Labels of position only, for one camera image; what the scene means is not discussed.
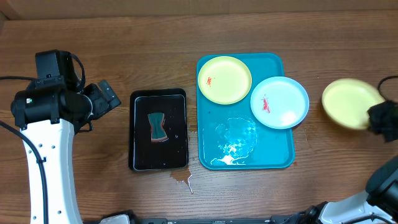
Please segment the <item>yellow plate tray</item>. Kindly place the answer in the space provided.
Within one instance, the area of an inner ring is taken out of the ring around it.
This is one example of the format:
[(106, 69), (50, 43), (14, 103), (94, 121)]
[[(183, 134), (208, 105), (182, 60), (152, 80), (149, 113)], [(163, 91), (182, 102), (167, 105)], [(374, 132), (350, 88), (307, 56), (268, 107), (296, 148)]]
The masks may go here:
[(322, 93), (326, 114), (340, 126), (354, 130), (368, 129), (368, 110), (383, 102), (374, 86), (353, 78), (333, 81)]
[(207, 61), (198, 72), (198, 87), (210, 101), (230, 105), (241, 101), (250, 91), (252, 75), (248, 66), (231, 56)]

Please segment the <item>green and orange sponge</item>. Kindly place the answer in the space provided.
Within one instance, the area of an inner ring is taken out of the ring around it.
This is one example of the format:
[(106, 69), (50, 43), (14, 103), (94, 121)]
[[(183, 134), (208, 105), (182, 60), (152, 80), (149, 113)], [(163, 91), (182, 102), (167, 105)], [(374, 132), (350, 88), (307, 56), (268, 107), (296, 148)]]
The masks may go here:
[(165, 115), (163, 113), (151, 113), (147, 115), (150, 124), (151, 142), (164, 142), (168, 140), (164, 129)]

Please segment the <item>light blue plate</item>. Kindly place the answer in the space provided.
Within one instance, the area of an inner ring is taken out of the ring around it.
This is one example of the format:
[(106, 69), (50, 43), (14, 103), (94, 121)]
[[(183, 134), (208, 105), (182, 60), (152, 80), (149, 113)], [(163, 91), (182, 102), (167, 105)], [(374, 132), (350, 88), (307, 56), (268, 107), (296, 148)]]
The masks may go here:
[(250, 100), (254, 117), (272, 129), (289, 129), (300, 124), (309, 111), (305, 88), (289, 77), (270, 77), (252, 91)]

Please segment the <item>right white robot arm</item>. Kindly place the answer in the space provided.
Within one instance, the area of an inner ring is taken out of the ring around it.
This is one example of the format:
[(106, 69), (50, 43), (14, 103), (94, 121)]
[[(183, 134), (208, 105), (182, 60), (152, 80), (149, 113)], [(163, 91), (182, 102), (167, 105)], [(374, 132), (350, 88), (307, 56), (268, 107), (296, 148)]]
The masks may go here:
[[(371, 130), (385, 141), (397, 139), (397, 103), (368, 110)], [(339, 202), (324, 202), (292, 215), (286, 223), (397, 223), (397, 157), (378, 168), (364, 191)]]

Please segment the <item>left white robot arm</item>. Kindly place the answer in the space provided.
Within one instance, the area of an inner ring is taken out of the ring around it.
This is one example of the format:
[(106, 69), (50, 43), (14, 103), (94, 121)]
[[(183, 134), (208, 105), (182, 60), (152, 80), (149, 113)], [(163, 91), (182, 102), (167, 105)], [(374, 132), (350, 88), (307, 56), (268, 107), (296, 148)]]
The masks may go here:
[(120, 105), (105, 80), (84, 89), (54, 78), (34, 80), (15, 95), (15, 133), (23, 140), (31, 223), (81, 223), (73, 174), (73, 139)]

